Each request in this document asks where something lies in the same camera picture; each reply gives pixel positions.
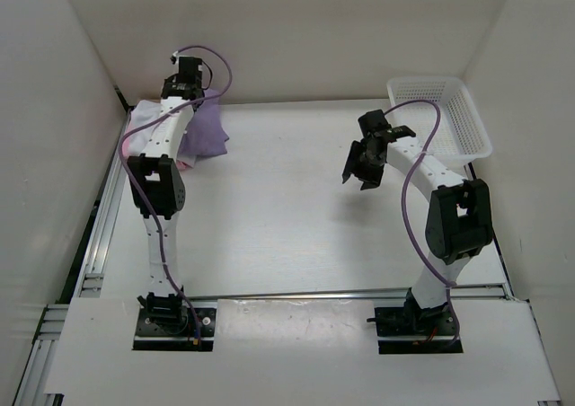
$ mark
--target white floor panel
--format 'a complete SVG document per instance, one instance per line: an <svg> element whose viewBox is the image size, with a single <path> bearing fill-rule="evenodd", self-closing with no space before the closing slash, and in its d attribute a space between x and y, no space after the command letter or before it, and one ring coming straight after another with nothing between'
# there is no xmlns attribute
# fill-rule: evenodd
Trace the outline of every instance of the white floor panel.
<svg viewBox="0 0 575 406"><path fill-rule="evenodd" d="M134 300L75 299L47 393L105 404L536 406L558 400L527 304L456 300L464 353L379 356L369 301L220 302L213 352L132 351Z"/></svg>
<svg viewBox="0 0 575 406"><path fill-rule="evenodd" d="M385 167L382 186L341 184L358 118L388 101L318 101L224 107L228 154L182 178L179 270L191 296L410 287L422 264L400 210L403 177ZM427 201L408 195L425 245ZM101 297L147 292L146 231L126 183ZM505 282L494 245L464 269L461 285Z"/></svg>

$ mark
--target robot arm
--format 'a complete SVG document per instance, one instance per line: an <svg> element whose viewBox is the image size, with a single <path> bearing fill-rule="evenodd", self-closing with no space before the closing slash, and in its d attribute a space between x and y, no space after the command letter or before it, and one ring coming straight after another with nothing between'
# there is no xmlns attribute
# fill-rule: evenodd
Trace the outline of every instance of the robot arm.
<svg viewBox="0 0 575 406"><path fill-rule="evenodd" d="M202 60L178 57L174 62L178 72L164 81L160 117L171 110L174 113L155 126L142 153L128 159L128 168L162 227L161 231L158 230L145 201L130 181L134 203L146 225L149 250L149 294L146 300L138 299L155 321L165 325L181 323L181 296L184 296L174 290L178 287L183 291L176 259L176 225L178 212L183 209L186 199L186 190L175 162L181 138L199 106L190 101L203 96Z"/></svg>
<svg viewBox="0 0 575 406"><path fill-rule="evenodd" d="M376 188L386 163L407 175L421 154L415 133L405 126L392 128L381 110L368 112L358 122L363 139L351 145L343 182L353 174L363 182L362 190ZM468 181L427 154L410 182L429 202L427 261L436 271L426 267L406 298L409 324L417 325L447 308L446 284L437 274L454 285L465 264L491 242L493 230L489 189L482 180Z"/></svg>

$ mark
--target wire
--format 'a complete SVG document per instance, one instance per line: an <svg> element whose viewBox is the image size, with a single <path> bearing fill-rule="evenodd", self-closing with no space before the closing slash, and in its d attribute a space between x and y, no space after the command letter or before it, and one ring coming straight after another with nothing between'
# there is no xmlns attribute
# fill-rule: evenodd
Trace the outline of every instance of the wire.
<svg viewBox="0 0 575 406"><path fill-rule="evenodd" d="M209 88L211 87L211 85L212 85L212 80L214 79L214 72L212 71L212 68L209 67L209 65L208 65L207 62L204 61L203 63L204 63L204 65L205 65L205 67L206 67L206 68L208 69L208 71L209 71L209 80L208 80L208 85L207 85L206 87L202 87L202 89L203 89L203 90L207 90L207 89L209 89Z"/></svg>
<svg viewBox="0 0 575 406"><path fill-rule="evenodd" d="M169 332L168 330L165 329L165 327L161 327L162 330L170 335L170 336L177 336L178 334L182 334L184 332L184 330L188 327L190 327L190 310L188 312L186 312L186 322L183 324L183 328L177 332Z"/></svg>
<svg viewBox="0 0 575 406"><path fill-rule="evenodd" d="M215 50L211 49L210 47L205 47L202 45L189 45L188 47L178 49L176 52L173 53L172 56L175 57L178 54L182 53L183 51L187 51L188 49L205 49L206 51L209 51L210 53L216 55L224 63L224 65L226 66L226 69L227 69L227 73L228 73L229 78L227 80L226 86L224 87L224 89L222 90L221 93L216 93L216 94L204 96L204 97L198 98L198 99L192 99L191 101L186 101L184 103L181 103L177 107L174 107L173 109L171 109L170 112L165 113L163 116L160 116L156 120L153 120L149 123L146 123L145 125L140 126L139 128L134 128L134 129L130 130L129 132L124 134L124 136L122 138L119 139L118 156L119 156L119 161L121 162L122 167L124 168L124 170L126 170L126 174L128 175L128 179L129 179L130 183L132 184L132 186L136 190L137 194L142 199L142 202L144 202L144 205L146 206L147 210L149 211L150 216L154 219L155 225L157 227L158 239L159 239L159 243L160 243L160 259L162 260L162 266L164 269L165 276L168 279L168 282L170 282L170 285L172 286L172 288L176 292L176 294L190 308L190 312L191 312L191 314L194 318L194 322L196 324L196 339L198 340L198 342L201 342L200 325L199 325L198 315L196 314L196 310L194 309L194 306L192 305L190 299L181 291L181 289L178 287L178 285L176 285L176 282L173 280L172 274L170 273L170 269L168 268L168 265L166 263L165 249L164 249L164 229L162 228L162 224L160 223L160 218L155 213L155 210L152 207L150 200L147 198L146 193L144 192L142 187L137 182L136 176L134 176L133 172L129 169L128 161L124 158L124 155L122 153L122 146L124 144L124 141L126 141L132 135L136 134L137 132L139 132L141 130L151 128L152 126L155 126L155 125L159 125L160 123L162 123L163 121L168 119L171 115L175 114L176 112L178 112L180 110L183 110L186 107L189 107L191 105L194 105L194 104L197 104L197 103L200 103L203 101L207 101L209 99L216 99L216 98L221 97L224 93L227 92L227 90L230 88L230 85L232 85L232 81L234 80L234 77L232 75L232 68L230 67L229 63L227 62L227 60L223 56L221 56L219 53L217 53Z"/></svg>
<svg viewBox="0 0 575 406"><path fill-rule="evenodd" d="M433 338L438 334L438 331L439 331L439 328L438 328L438 327L435 327L435 328L433 329L433 331L429 334L429 336L428 336L425 340L422 340L422 341L414 341L413 344L414 344L414 345L423 345L423 344L425 344L425 343L429 343L429 342L432 341Z"/></svg>
<svg viewBox="0 0 575 406"><path fill-rule="evenodd" d="M448 345L446 345L446 348L449 348L450 346L452 346L457 341L457 339L459 339L459 332L460 332L460 328L461 328L460 324L459 324L459 319L457 318L457 315L456 315L456 311L453 307L453 302L451 300L451 288L457 286L457 283L453 280L448 280L448 279L444 278L436 270L436 268L433 267L433 265L428 260L425 253L423 253L423 250L421 249L420 244L417 243L417 239L415 238L415 234L413 233L413 229L411 228L410 219L407 216L407 189L409 187L411 177L413 176L415 171L418 169L418 167L421 165L421 163L423 162L423 158L427 154L427 150L429 148L429 145L431 144L431 140L433 139L435 134L438 132L439 123L441 121L441 110L439 109L438 105L433 101L428 101L427 99L414 99L411 101L398 103L394 107L387 110L384 113L384 115L387 115L390 112L397 110L398 108L404 107L405 105L410 105L412 103L421 103L421 102L422 103L428 103L429 105L431 105L435 109L435 112L437 114L437 118L435 121L435 126L431 130L431 133L429 134L428 139L426 139L425 143L423 144L423 147L421 149L421 153L420 153L419 157L417 158L415 163L413 163L413 165L411 166L411 168L407 172L407 174L405 174L405 181L403 182L403 186L402 186L402 218L403 218L403 223L405 224L405 229L406 229L407 234L410 238L410 242L413 245L413 248L415 249L417 254L420 256L421 261L423 261L423 263L428 268L428 270L431 271L433 276L435 276L441 283L443 283L446 286L447 309L451 313L451 317L453 318L454 324L456 327L456 332L453 336L453 339L449 342Z"/></svg>

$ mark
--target mesh basket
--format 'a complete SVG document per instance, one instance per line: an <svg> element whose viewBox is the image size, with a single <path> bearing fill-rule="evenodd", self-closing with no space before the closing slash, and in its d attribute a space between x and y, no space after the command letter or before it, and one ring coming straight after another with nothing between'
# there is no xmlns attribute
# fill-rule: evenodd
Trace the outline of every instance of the mesh basket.
<svg viewBox="0 0 575 406"><path fill-rule="evenodd" d="M491 154L492 147L481 118L463 81L452 76L392 78L387 83L392 106L413 99L427 99L441 109L438 133L429 150L450 168ZM407 125L423 145L436 121L431 105L415 103L394 111L394 126Z"/></svg>

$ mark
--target white enclosure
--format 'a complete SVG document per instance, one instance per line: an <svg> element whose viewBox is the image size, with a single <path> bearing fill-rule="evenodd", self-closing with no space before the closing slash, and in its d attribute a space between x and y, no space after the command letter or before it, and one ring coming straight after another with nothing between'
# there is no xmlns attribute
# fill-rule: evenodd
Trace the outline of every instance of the white enclosure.
<svg viewBox="0 0 575 406"><path fill-rule="evenodd" d="M0 399L60 296L125 113L67 0L0 0Z"/></svg>
<svg viewBox="0 0 575 406"><path fill-rule="evenodd" d="M219 311L230 323L218 328L217 349L190 359L189 354L130 350L138 309L134 300L78 298L68 314L74 329L62 334L67 348L54 361L47 389L66 392L66 406L81 406L87 399L106 405L162 404L168 396L189 399L190 393L208 406L524 406L533 398L554 398L528 306L498 304L457 304L465 315L467 342L466 353L453 361L371 353L376 333L365 323L373 312L369 301L223 301ZM325 324L334 314L341 326ZM478 315L490 324L481 323ZM505 328L493 336L491 324ZM256 338L254 325L259 327ZM261 347L255 349L254 343ZM158 389L158 371L165 376L163 389ZM418 382L418 389L405 383L408 378ZM206 389L213 386L217 389Z"/></svg>

